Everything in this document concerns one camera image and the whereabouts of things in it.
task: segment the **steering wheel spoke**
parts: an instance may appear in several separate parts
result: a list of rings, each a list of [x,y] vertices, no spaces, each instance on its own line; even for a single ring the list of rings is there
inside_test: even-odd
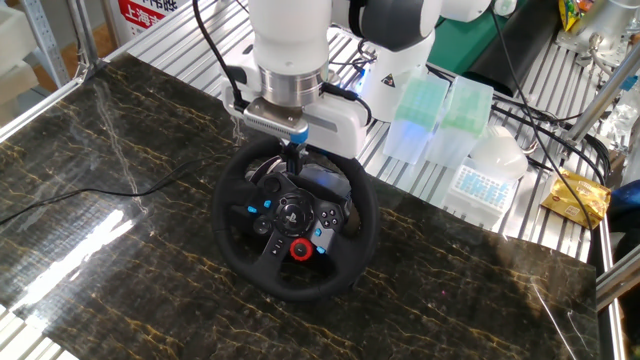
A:
[[[354,265],[354,261],[362,257],[366,247],[359,240],[348,239],[336,234],[327,252],[338,272],[345,271]]]
[[[258,187],[247,180],[227,181],[224,186],[222,202],[224,206],[247,206],[258,192]]]
[[[256,274],[260,274],[259,276],[266,278],[267,281],[274,281],[278,277],[282,262],[289,254],[289,247],[293,240],[274,230],[262,255],[253,264]]]

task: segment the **red dial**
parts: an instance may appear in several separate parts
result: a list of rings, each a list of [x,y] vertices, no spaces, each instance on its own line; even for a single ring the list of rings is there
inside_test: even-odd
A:
[[[309,260],[313,254],[311,242],[305,238],[296,239],[289,248],[291,256],[298,261]]]

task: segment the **steering wheel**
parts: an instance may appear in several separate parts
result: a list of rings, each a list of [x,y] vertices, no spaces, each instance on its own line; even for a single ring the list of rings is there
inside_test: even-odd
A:
[[[308,150],[320,153],[311,147]],[[343,293],[355,285],[377,246],[380,213],[373,184],[357,160],[321,154],[342,171],[352,189],[360,229],[357,235],[346,237],[341,234],[347,220],[344,208],[314,196],[305,189],[310,186],[304,181],[294,182],[293,174],[267,174],[257,183],[246,180],[246,170],[253,161],[282,153],[278,139],[265,137],[244,146],[231,159],[213,197],[215,241],[231,270],[276,298],[306,302]],[[245,256],[231,233],[232,207],[253,221],[250,230],[255,238],[268,237],[255,261]],[[311,257],[328,257],[334,269],[331,276],[305,287],[293,286],[282,278],[283,262],[304,263]]]

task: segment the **black cable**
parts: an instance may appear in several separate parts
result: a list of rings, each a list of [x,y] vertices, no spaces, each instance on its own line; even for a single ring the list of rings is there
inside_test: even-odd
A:
[[[538,125],[532,125],[531,121],[524,119],[518,115],[512,114],[504,109],[501,109],[497,106],[492,106],[491,107],[492,110],[499,112],[502,115],[508,116],[518,122],[521,122],[525,125],[528,126],[532,126],[535,127],[538,131],[540,131],[541,133],[547,135],[550,139],[558,142],[560,145],[564,146],[565,148],[569,149],[569,151],[575,153],[576,155],[578,155],[582,160],[584,160],[587,165],[589,165],[589,167],[591,169],[593,169],[593,172],[596,174],[596,176],[598,177],[598,180],[600,181],[600,183],[602,185],[605,184],[605,177],[602,175],[602,173],[600,172],[600,169],[598,169],[598,167],[596,166],[596,164],[593,163],[593,161],[591,161],[591,159],[589,159],[589,157],[587,155],[585,155],[582,151],[578,150],[576,147],[572,146],[571,144],[567,143],[564,139],[558,137],[556,134],[552,133],[551,131],[539,127]]]
[[[546,156],[546,158],[549,159],[549,163],[551,164],[551,167],[553,168],[553,170],[556,172],[556,174],[558,174],[558,176],[560,177],[560,179],[562,180],[564,185],[567,187],[569,192],[571,192],[571,195],[576,199],[576,201],[578,202],[578,205],[580,205],[580,208],[583,211],[584,217],[587,220],[587,225],[589,227],[589,231],[591,232],[591,238],[595,239],[595,236],[593,234],[593,225],[591,224],[591,219],[589,218],[589,212],[587,211],[587,208],[582,203],[582,200],[580,200],[580,197],[578,196],[578,194],[576,194],[576,192],[571,188],[571,186],[569,185],[569,182],[567,181],[567,179],[565,179],[564,176],[562,176],[562,173],[560,172],[560,169],[558,168],[558,165],[556,165],[556,163],[553,161],[553,159],[549,155],[549,151],[547,150],[547,148],[544,146],[544,143],[542,142],[542,137],[540,136],[540,133],[538,132],[538,127],[533,122],[533,116],[531,116],[531,113],[532,113],[531,112],[531,108],[529,108],[529,104],[527,103],[527,98],[526,98],[526,96],[524,96],[524,92],[522,91],[522,88],[520,87],[520,83],[518,81],[518,77],[516,76],[516,72],[513,69],[513,64],[511,63],[511,57],[509,56],[509,49],[507,49],[507,43],[504,40],[504,36],[502,34],[502,30],[500,29],[500,24],[498,24],[498,18],[496,17],[495,12],[493,11],[493,6],[489,6],[489,12],[491,13],[491,17],[493,18],[493,24],[495,25],[496,31],[498,32],[498,37],[500,38],[500,43],[502,43],[502,48],[504,50],[504,56],[507,59],[507,64],[509,65],[509,71],[511,72],[511,77],[513,78],[513,81],[516,84],[516,88],[517,88],[518,92],[520,93],[520,97],[522,98],[522,103],[525,106],[526,113],[529,116],[529,118],[531,119],[531,126],[533,128],[533,132],[534,132],[534,134],[536,136],[536,139],[538,140],[538,144],[540,145],[540,148],[544,152],[544,155]]]
[[[240,5],[240,7],[242,8],[242,10],[244,10],[244,12],[246,12],[247,14],[249,13],[249,10],[247,10],[246,7],[244,7],[244,5],[242,5],[242,3],[240,2],[240,0],[236,0],[236,3],[238,3],[238,5]]]
[[[218,63],[220,63],[220,67],[222,68],[222,71],[227,76],[227,79],[229,79],[229,83],[231,83],[231,88],[233,89],[233,98],[234,98],[233,105],[237,111],[243,112],[244,109],[247,108],[249,103],[242,99],[242,93],[238,88],[236,79],[234,79],[234,77],[231,76],[231,72],[229,71],[229,67],[227,66],[227,63],[224,61],[224,58],[222,57],[222,54],[220,54],[220,51],[218,51],[218,47],[216,47],[216,44],[211,39],[211,36],[209,35],[207,28],[204,26],[204,22],[202,22],[202,17],[200,16],[200,8],[198,7],[198,0],[193,0],[192,4],[193,4],[193,15],[196,18],[196,22],[198,23],[200,32],[202,32],[202,36],[209,44],[209,47],[211,48],[211,51],[213,51],[213,54],[216,56],[216,59],[218,59]]]
[[[493,97],[494,100],[497,101],[501,101],[501,102],[505,102],[511,105],[515,105],[521,109],[524,108],[524,104],[518,101],[514,101],[511,99],[507,99],[507,98],[503,98],[497,95],[494,95]],[[547,121],[547,122],[564,122],[564,121],[569,121],[569,120],[573,120],[573,119],[577,119],[580,116],[582,116],[582,113],[577,114],[577,115],[573,115],[573,116],[569,116],[569,117],[565,117],[565,118],[558,118],[557,116],[555,116],[554,114],[548,112],[548,111],[543,111],[543,110],[538,110],[535,108],[531,108],[531,111],[535,114],[537,114],[537,116],[534,116],[534,119],[536,120],[540,120],[540,121]]]
[[[365,110],[367,110],[367,125],[366,126],[369,126],[369,124],[371,124],[371,121],[373,120],[373,113],[371,112],[371,108],[369,107],[369,104],[367,104],[360,97],[357,98],[356,101],[359,102],[362,105],[362,107],[365,108]]]
[[[362,65],[370,64],[370,63],[372,63],[374,61],[376,61],[376,59],[368,59],[367,60],[367,59],[358,58],[358,59],[355,59],[355,60],[353,60],[351,62],[348,62],[348,63],[338,63],[338,62],[330,61],[329,64],[338,65],[338,66],[346,66],[346,65],[353,65],[353,66],[360,65],[360,66],[362,66]]]
[[[229,150],[235,149],[237,148],[237,146],[232,146],[226,150],[223,151],[223,153],[226,153]],[[37,209],[39,207],[43,207],[43,206],[47,206],[47,205],[51,205],[51,204],[55,204],[57,202],[60,202],[62,200],[66,200],[69,199],[71,197],[74,197],[76,195],[80,195],[82,193],[86,193],[86,192],[94,192],[94,193],[99,193],[99,194],[105,194],[105,195],[113,195],[113,196],[120,196],[120,197],[143,197],[143,196],[147,196],[147,195],[151,195],[153,193],[155,193],[156,191],[162,190],[163,188],[171,185],[172,183],[176,182],[177,180],[180,179],[180,177],[175,177],[174,176],[184,173],[188,168],[190,168],[192,165],[197,164],[197,163],[203,163],[206,160],[209,159],[213,159],[217,156],[220,156],[221,154],[218,153],[216,155],[211,155],[211,156],[207,156],[204,158],[200,158],[200,159],[196,159],[196,160],[192,160],[189,162],[186,162],[180,166],[178,166],[177,168],[175,168],[172,172],[170,172],[169,174],[167,174],[165,177],[163,177],[162,179],[160,179],[158,182],[156,182],[152,187],[149,188],[149,190],[143,192],[143,193],[121,193],[121,192],[116,192],[116,191],[109,191],[109,190],[100,190],[100,189],[94,189],[94,188],[85,188],[85,189],[78,189],[78,190],[74,190],[65,194],[61,194],[61,195],[56,195],[54,197],[50,197],[48,199],[33,203],[29,206],[27,206],[26,208],[18,211],[17,213],[2,219],[0,221],[0,226],[5,225],[6,223],[8,223],[9,221],[17,218],[18,216],[31,211],[33,209]]]
[[[553,171],[552,168],[548,167],[547,165],[544,165],[543,163],[541,163],[540,161],[530,158],[527,156],[527,161],[529,162],[530,165],[535,166],[537,168],[543,169],[543,170],[547,170],[547,171]]]
[[[447,74],[444,74],[443,72],[441,72],[440,70],[430,66],[429,64],[427,64],[427,68],[429,69],[430,72],[432,72],[437,77],[439,77],[439,78],[441,78],[443,80],[447,80],[450,83],[452,82],[450,77]],[[496,100],[504,101],[504,102],[509,103],[509,104],[517,105],[517,106],[519,106],[521,108],[524,107],[524,104],[520,103],[520,102],[516,102],[516,101],[510,100],[510,99],[505,99],[505,98],[498,97],[498,96],[494,96],[494,98]],[[524,119],[524,118],[522,118],[522,117],[520,117],[520,116],[518,116],[516,114],[510,113],[510,112],[508,112],[508,111],[506,111],[504,109],[501,109],[501,108],[499,108],[499,107],[497,107],[495,105],[492,105],[491,108],[494,111],[499,112],[502,115],[508,116],[508,117],[510,117],[510,118],[512,118],[512,119],[514,119],[516,121],[519,121],[519,122],[527,125],[527,126],[532,126],[532,127],[536,126],[536,128],[539,131],[541,131],[543,134],[549,136],[554,141],[557,141],[558,143],[560,143],[561,145],[563,145],[564,147],[569,149],[571,152],[573,152],[576,155],[578,155],[582,160],[584,160],[587,163],[587,165],[589,165],[589,167],[591,167],[593,169],[593,171],[596,174],[596,176],[598,177],[600,183],[602,185],[605,184],[606,177],[602,175],[602,173],[600,172],[600,169],[593,163],[593,161],[591,161],[591,159],[589,159],[589,157],[587,157],[583,152],[581,152],[580,150],[578,150],[574,146],[572,146],[572,145],[568,144],[566,141],[564,141],[564,139],[556,136],[554,133],[548,131],[545,128],[542,128],[542,127],[540,127],[538,125],[533,124],[529,120],[526,120],[526,119]],[[571,128],[571,124],[563,124],[562,126],[565,129],[570,129]],[[591,135],[588,135],[588,134],[587,134],[587,136],[585,136],[585,140],[587,141],[587,143],[589,145],[591,145],[594,148],[596,153],[598,153],[598,156],[600,157],[600,159],[602,159],[603,167],[605,169],[605,174],[609,174],[611,172],[611,162],[609,160],[609,155],[608,155],[609,151],[607,150],[606,146],[604,146],[604,144],[602,144],[602,142],[600,142],[600,140],[598,140],[595,137],[593,137]]]
[[[440,25],[444,24],[445,21],[447,21],[447,19],[445,19],[445,18],[440,19],[440,21],[438,21],[438,23],[436,24],[436,27],[434,27],[434,29],[439,28]]]
[[[320,89],[321,93],[328,93],[331,95],[335,95],[335,96],[340,96],[346,100],[349,101],[357,101],[359,102],[364,108],[365,110],[367,110],[367,124],[366,126],[369,126],[369,124],[371,124],[371,121],[373,121],[373,114],[371,112],[371,108],[369,107],[369,104],[367,104],[364,100],[362,100],[360,98],[360,96],[353,91],[350,90],[345,90],[339,86],[333,85],[331,83],[323,83],[322,84],[322,88]]]

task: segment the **red sign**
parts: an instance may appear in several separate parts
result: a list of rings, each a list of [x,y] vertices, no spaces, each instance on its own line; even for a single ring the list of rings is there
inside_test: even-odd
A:
[[[118,0],[118,5],[120,5],[120,13],[125,19],[141,28],[148,29],[151,25],[164,18],[163,14],[148,9],[132,0]]]

